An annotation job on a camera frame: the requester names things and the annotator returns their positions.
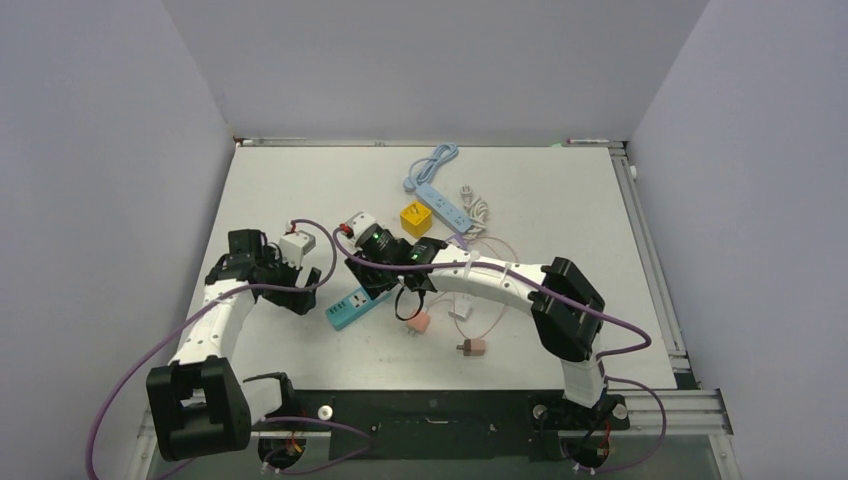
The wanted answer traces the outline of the yellow cube socket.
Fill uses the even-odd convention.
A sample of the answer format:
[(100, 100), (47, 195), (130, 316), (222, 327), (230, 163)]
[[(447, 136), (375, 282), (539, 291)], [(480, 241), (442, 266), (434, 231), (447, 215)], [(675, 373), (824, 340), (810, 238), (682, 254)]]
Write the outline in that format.
[(429, 207), (413, 201), (399, 212), (402, 229), (415, 239), (425, 236), (433, 225), (433, 214)]

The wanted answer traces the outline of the purple power strip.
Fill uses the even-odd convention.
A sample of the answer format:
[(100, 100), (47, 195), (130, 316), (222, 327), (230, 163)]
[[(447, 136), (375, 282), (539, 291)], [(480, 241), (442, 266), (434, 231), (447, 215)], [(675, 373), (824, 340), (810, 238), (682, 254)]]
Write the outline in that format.
[(450, 245), (454, 245), (457, 248), (460, 248), (462, 250), (468, 249), (468, 244), (467, 244), (466, 240), (460, 234), (454, 234), (454, 235), (449, 236), (448, 238), (445, 239), (445, 242), (450, 244)]

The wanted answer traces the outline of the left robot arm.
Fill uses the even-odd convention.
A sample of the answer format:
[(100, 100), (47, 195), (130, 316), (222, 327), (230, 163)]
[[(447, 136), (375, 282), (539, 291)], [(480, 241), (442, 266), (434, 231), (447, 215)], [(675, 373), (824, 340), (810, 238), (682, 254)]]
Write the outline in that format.
[(260, 230), (242, 229), (229, 232), (228, 246), (204, 279), (205, 312), (168, 364), (146, 378), (159, 451), (167, 461), (243, 450), (255, 424), (284, 430), (303, 411), (287, 374), (240, 379), (230, 358), (259, 299), (297, 315), (315, 307), (312, 287), (320, 270), (311, 269), (304, 289), (296, 288), (315, 238), (291, 231), (270, 242)]

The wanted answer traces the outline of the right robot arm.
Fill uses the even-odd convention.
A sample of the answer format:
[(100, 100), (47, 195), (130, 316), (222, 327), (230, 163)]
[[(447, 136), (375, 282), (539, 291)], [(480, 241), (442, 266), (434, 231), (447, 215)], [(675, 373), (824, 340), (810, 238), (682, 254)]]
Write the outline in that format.
[(567, 419), (589, 428), (604, 416), (598, 351), (605, 303), (573, 262), (506, 262), (429, 237), (411, 244), (375, 222), (343, 223), (337, 235), (353, 244), (345, 264), (370, 297), (400, 286), (420, 298), (468, 295), (529, 316), (542, 346), (561, 362)]

